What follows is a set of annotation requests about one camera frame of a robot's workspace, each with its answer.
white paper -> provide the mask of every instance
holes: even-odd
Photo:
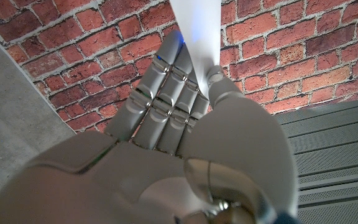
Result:
[[[208,97],[206,74],[219,65],[221,47],[221,0],[170,0],[189,50],[198,86]]]

silver metal hinge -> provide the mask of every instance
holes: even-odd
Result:
[[[191,128],[194,128],[194,126],[196,126],[197,120],[195,120],[194,118],[190,117],[190,119],[187,122],[187,125]]]
[[[152,100],[145,96],[143,93],[135,90],[130,95],[129,98],[141,108],[149,108],[151,105]]]
[[[187,124],[190,118],[188,113],[178,109],[173,110],[171,117],[181,124]]]
[[[153,58],[153,64],[165,73],[168,73],[172,67],[170,64],[159,58],[159,56]]]
[[[188,74],[186,74],[184,71],[180,70],[179,68],[176,68],[175,66],[172,67],[172,74],[178,77],[179,80],[186,81]]]
[[[194,83],[194,82],[190,81],[189,79],[186,80],[186,85],[187,85],[188,87],[190,87],[193,91],[198,91],[198,90],[200,90],[200,89],[198,88],[197,83]]]
[[[155,99],[152,103],[152,107],[157,113],[163,116],[170,116],[172,114],[173,107],[161,99]]]

robotic hand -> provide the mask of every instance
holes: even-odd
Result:
[[[219,66],[206,80],[209,101],[172,32],[104,134],[52,147],[0,191],[0,223],[295,223],[280,125]]]

metal grating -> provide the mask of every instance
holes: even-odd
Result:
[[[358,200],[301,208],[298,218],[303,224],[358,223]]]
[[[358,223],[358,101],[275,116],[293,149],[303,223]]]
[[[354,184],[344,184],[340,185],[342,189],[335,189],[335,187],[325,187],[319,189],[321,192],[308,194],[309,190],[302,192],[304,195],[300,195],[298,198],[298,203],[300,206],[312,203],[323,203],[331,200],[339,200],[351,197],[358,197],[358,186],[347,187],[348,185]]]
[[[301,121],[284,124],[282,125],[282,128],[285,134],[291,138],[308,133],[345,126],[352,123],[358,123],[358,108],[330,113],[324,116],[320,116],[319,118],[304,119]]]
[[[295,121],[300,121],[308,118],[315,118],[324,114],[329,114],[337,111],[342,111],[350,108],[358,107],[358,101],[350,101],[338,103],[334,105],[317,106],[310,109],[300,109],[289,113],[280,113],[274,117],[279,124],[287,124]]]
[[[300,177],[298,179],[298,183],[305,184],[308,182],[334,179],[334,178],[338,178],[338,177],[345,177],[345,176],[356,175],[356,174],[358,174],[358,167]]]
[[[358,142],[295,156],[300,176],[358,166]]]
[[[358,123],[290,138],[295,154],[358,141]]]
[[[358,181],[358,167],[341,169],[322,174],[307,175],[298,178],[299,190],[315,189],[337,184],[345,184]]]

gray concrete wall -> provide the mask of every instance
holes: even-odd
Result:
[[[0,46],[0,188],[26,161],[74,134]]]

